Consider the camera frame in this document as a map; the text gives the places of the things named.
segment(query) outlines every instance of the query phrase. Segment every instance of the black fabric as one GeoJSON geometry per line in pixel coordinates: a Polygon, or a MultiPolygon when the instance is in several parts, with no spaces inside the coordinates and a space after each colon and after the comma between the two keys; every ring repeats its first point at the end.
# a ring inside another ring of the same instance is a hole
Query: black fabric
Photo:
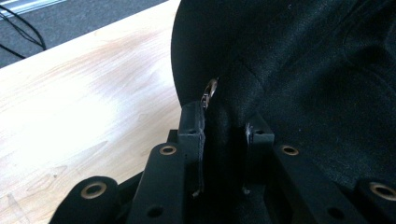
{"type": "Polygon", "coordinates": [[[396,1],[182,0],[171,51],[182,105],[219,77],[205,128],[212,200],[238,203],[233,130],[257,111],[337,184],[396,184],[396,1]]]}

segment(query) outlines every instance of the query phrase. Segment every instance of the black cable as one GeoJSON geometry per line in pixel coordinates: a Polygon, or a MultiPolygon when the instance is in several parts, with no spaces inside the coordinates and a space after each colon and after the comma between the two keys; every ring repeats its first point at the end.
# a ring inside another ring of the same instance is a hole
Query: black cable
{"type": "MultiPolygon", "coordinates": [[[[13,15],[15,18],[17,18],[18,20],[22,21],[25,25],[27,25],[30,29],[33,30],[33,32],[35,33],[35,35],[38,37],[39,42],[37,40],[35,40],[34,38],[32,38],[29,34],[27,34],[25,31],[23,31],[21,29],[21,27],[19,27],[18,25],[14,24],[12,21],[10,21],[3,13],[0,12],[0,17],[7,21],[23,38],[25,38],[26,40],[40,46],[43,50],[47,49],[46,43],[44,42],[43,37],[41,36],[41,34],[37,31],[37,29],[31,25],[28,21],[26,21],[24,18],[20,17],[18,14],[16,14],[15,12],[9,10],[6,7],[3,7],[0,5],[0,9],[5,10],[6,12],[8,12],[9,14],[13,15]]],[[[20,55],[19,53],[15,52],[12,49],[7,48],[6,46],[0,44],[0,48],[4,49],[6,51],[8,51],[9,53],[21,58],[21,59],[25,59],[26,57],[20,55]]]]}

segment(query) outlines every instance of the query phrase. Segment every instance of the metal clip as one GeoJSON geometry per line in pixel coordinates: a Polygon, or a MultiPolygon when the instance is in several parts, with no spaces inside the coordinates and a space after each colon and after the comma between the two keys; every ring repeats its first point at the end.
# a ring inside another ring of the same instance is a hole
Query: metal clip
{"type": "Polygon", "coordinates": [[[213,97],[216,91],[216,87],[218,86],[218,78],[213,78],[209,81],[206,86],[204,95],[202,96],[201,103],[204,109],[209,107],[209,101],[213,97]]]}

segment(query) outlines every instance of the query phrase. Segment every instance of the gray carpet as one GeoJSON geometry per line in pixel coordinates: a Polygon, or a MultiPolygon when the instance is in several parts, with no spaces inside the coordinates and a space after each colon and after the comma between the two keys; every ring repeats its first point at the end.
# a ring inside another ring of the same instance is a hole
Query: gray carpet
{"type": "MultiPolygon", "coordinates": [[[[162,2],[165,0],[67,0],[21,16],[40,32],[50,49],[162,2]]],[[[10,20],[24,27],[15,18],[10,20]]],[[[26,57],[42,50],[23,39],[5,21],[0,21],[0,44],[26,57]]],[[[18,57],[0,49],[0,68],[17,61],[18,57]]]]}

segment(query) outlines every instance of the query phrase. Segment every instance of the light wood surface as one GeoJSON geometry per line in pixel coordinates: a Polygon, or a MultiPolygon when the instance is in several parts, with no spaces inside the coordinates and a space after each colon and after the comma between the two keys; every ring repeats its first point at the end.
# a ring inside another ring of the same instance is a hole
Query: light wood surface
{"type": "Polygon", "coordinates": [[[47,223],[79,181],[121,183],[144,169],[178,126],[170,62],[178,4],[0,70],[0,223],[47,223]]]}

